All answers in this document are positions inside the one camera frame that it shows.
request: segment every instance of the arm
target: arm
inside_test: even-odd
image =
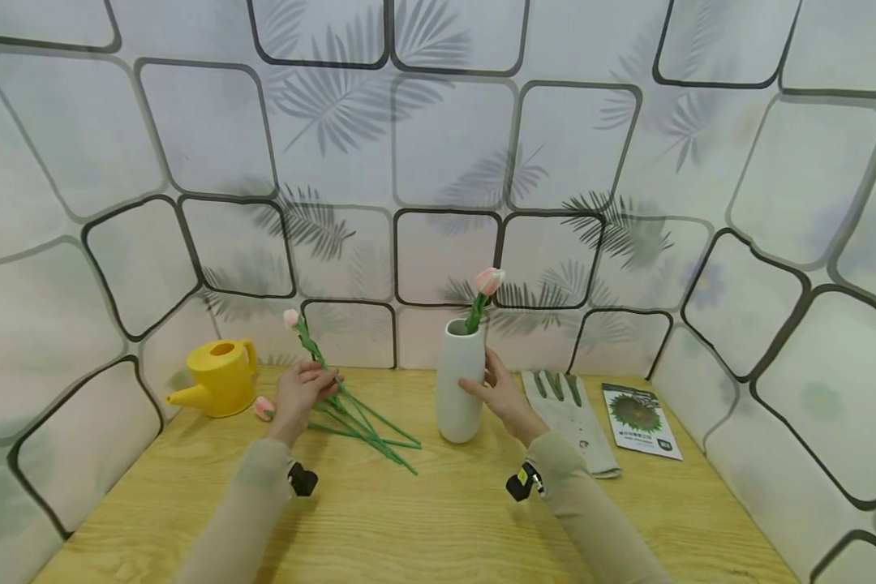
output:
[[[487,386],[459,380],[465,392],[483,400],[506,431],[526,447],[526,457],[542,475],[545,504],[603,584],[669,584],[671,578],[623,513],[587,473],[584,460],[526,400],[499,355],[487,348]]]
[[[266,438],[250,444],[221,506],[185,561],[178,584],[253,582],[268,537],[291,491],[289,447]]]
[[[178,584],[251,584],[292,492],[290,446],[308,429],[308,413],[337,392],[337,371],[320,363],[296,363],[279,376],[277,414],[266,437],[247,448],[227,494],[200,535]]]
[[[597,582],[672,583],[633,524],[606,496],[565,439],[545,432],[531,441],[526,460],[542,475],[545,504]]]

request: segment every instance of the watering can handle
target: watering can handle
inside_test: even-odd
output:
[[[243,348],[247,350],[247,361],[249,362],[250,373],[256,373],[257,371],[257,349],[253,346],[253,341],[248,338],[240,339],[240,343],[243,345]]]

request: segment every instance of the beige sleeve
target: beige sleeve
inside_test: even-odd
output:
[[[670,584],[672,579],[639,533],[591,477],[565,439],[547,432],[526,460],[542,477],[545,504],[603,584]]]
[[[194,543],[178,584],[252,584],[268,537],[289,502],[289,447],[250,444],[221,506]]]

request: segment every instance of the black device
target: black device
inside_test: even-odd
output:
[[[319,484],[319,475],[305,469],[301,462],[296,462],[289,469],[289,484],[297,497],[310,497]]]
[[[545,487],[542,485],[542,475],[530,465],[528,461],[522,463],[519,467],[519,472],[513,474],[506,481],[506,491],[516,500],[528,499],[532,493],[532,485],[535,485],[535,490],[542,496],[545,493]]]

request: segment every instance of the watering can spout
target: watering can spout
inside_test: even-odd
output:
[[[180,389],[165,396],[166,403],[172,406],[197,407],[198,410],[208,410],[212,395],[203,385],[194,385]]]

